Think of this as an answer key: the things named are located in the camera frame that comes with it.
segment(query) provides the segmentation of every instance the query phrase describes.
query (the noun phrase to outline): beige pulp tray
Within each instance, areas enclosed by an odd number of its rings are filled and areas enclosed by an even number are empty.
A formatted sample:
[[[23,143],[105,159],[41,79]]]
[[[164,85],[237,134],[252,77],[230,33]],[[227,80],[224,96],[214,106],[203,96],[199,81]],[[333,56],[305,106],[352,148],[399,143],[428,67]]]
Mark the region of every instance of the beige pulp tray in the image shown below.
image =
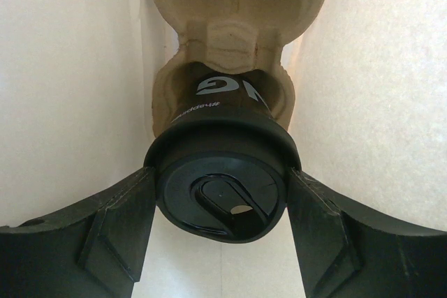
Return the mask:
[[[154,0],[179,36],[177,54],[159,71],[153,88],[154,134],[174,117],[180,92],[196,78],[197,62],[237,75],[261,70],[257,88],[277,122],[288,128],[295,91],[280,64],[285,44],[300,36],[324,0]]]

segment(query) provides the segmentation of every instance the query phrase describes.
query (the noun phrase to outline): white wall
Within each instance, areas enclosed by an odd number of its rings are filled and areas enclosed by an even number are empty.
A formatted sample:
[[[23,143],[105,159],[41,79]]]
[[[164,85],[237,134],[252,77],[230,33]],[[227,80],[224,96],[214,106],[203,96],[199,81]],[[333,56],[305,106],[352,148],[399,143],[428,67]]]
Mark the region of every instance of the white wall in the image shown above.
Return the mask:
[[[325,0],[302,37],[289,130],[303,169],[447,230],[447,0]]]
[[[139,0],[0,0],[0,224],[141,166],[138,16]]]

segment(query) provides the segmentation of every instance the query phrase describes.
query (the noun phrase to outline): black lid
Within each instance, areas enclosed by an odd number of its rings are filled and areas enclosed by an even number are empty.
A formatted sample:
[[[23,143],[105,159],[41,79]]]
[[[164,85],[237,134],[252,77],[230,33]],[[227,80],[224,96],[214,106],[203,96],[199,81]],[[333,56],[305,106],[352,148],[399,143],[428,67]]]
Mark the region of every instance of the black lid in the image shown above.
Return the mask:
[[[250,242],[281,218],[286,167],[294,165],[291,161],[299,165],[299,158],[294,145],[287,150],[279,145],[287,142],[279,137],[289,136],[282,128],[285,134],[278,136],[243,126],[234,110],[226,122],[222,111],[214,111],[214,119],[202,115],[197,122],[184,119],[171,126],[155,141],[145,164],[156,166],[157,205],[176,226],[217,241]],[[256,117],[264,128],[278,126]]]

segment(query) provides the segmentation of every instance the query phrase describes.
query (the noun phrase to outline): black plastic arm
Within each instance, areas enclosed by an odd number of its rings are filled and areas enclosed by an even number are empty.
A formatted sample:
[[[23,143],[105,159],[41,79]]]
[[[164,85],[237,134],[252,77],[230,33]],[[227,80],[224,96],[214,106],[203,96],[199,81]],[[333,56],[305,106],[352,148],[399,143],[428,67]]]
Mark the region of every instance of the black plastic arm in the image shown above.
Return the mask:
[[[129,298],[155,211],[154,170],[23,225],[0,228],[0,297]]]
[[[308,298],[447,297],[447,233],[375,211],[290,170],[288,212]]]

